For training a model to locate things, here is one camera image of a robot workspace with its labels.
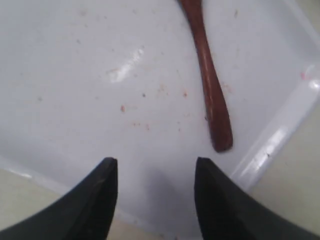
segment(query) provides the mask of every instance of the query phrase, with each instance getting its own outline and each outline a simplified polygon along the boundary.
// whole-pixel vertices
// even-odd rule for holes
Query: brown wooden utensil
[[[189,21],[198,54],[212,145],[218,153],[221,153],[232,148],[233,135],[226,101],[219,84],[207,40],[202,0],[179,1]]]

